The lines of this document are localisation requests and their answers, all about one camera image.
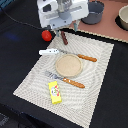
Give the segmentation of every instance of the red ball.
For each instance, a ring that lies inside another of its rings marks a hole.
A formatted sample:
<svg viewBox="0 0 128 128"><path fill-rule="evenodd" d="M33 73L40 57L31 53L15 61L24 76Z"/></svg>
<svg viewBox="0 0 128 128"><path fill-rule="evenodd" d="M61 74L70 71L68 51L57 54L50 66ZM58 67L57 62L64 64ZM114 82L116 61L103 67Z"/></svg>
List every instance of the red ball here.
<svg viewBox="0 0 128 128"><path fill-rule="evenodd" d="M52 35L48 30L45 30L45 31L42 32L42 38L45 41L50 41L52 39Z"/></svg>

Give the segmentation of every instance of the red object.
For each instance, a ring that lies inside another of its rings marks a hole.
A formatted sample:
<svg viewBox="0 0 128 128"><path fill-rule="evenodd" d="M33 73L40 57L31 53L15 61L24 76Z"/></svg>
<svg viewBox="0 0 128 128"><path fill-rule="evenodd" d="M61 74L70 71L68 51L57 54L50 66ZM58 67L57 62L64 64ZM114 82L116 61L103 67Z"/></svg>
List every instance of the red object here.
<svg viewBox="0 0 128 128"><path fill-rule="evenodd" d="M68 44L68 41L67 41L67 39L66 39L66 36L65 36L64 31L61 31L61 36L62 36L62 38L63 38L64 44L67 45L67 44Z"/></svg>
<svg viewBox="0 0 128 128"><path fill-rule="evenodd" d="M52 39L52 35L48 30L45 30L45 31L42 32L42 38L45 41L50 41Z"/></svg>

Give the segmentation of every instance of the round plate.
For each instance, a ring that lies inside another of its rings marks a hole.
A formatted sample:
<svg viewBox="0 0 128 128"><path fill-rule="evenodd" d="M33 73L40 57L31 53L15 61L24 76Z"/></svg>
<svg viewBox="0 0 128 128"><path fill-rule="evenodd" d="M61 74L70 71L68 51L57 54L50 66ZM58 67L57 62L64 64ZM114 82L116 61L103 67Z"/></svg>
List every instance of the round plate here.
<svg viewBox="0 0 128 128"><path fill-rule="evenodd" d="M81 73L83 64L78 56L66 54L56 61L55 67L61 76L74 77Z"/></svg>

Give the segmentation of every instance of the knife handle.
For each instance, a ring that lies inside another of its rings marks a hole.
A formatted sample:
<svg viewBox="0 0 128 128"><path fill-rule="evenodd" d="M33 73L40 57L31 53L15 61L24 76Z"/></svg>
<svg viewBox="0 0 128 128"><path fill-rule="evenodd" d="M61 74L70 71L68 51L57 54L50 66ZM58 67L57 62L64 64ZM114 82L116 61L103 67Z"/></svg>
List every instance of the knife handle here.
<svg viewBox="0 0 128 128"><path fill-rule="evenodd" d="M90 60L90 61L93 61L93 62L96 62L96 61L97 61L96 58L84 56L84 55L81 55L81 54L78 54L77 56L78 56L79 58L82 58L82 59L85 59L85 60Z"/></svg>
<svg viewBox="0 0 128 128"><path fill-rule="evenodd" d="M73 80L69 80L69 79L67 79L67 78L64 78L63 81L66 82L66 83L69 83L69 84L71 84L71 85L74 85L74 86L76 86L76 87L79 87L79 88L85 88L85 86L84 86L83 84L78 83L78 82L75 82L75 81L73 81Z"/></svg>

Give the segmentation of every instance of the dark surface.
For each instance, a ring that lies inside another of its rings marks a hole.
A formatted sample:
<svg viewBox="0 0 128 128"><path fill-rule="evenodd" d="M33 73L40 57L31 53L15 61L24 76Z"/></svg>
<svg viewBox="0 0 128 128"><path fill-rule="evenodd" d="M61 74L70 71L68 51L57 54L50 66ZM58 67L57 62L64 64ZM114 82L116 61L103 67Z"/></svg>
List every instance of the dark surface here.
<svg viewBox="0 0 128 128"><path fill-rule="evenodd" d="M13 18L40 27L37 1L17 0L6 12ZM81 128L50 111L13 95L34 64L39 50L50 42L41 38L42 30L20 25L0 15L0 103L24 112L55 128ZM81 32L75 34L115 44L104 77L90 128L128 127L128 44Z"/></svg>
<svg viewBox="0 0 128 128"><path fill-rule="evenodd" d="M128 31L128 30L126 30L125 28L123 28L119 16L116 17L115 22L116 22L116 24L117 24L120 28L122 28L122 29L125 30L125 31Z"/></svg>

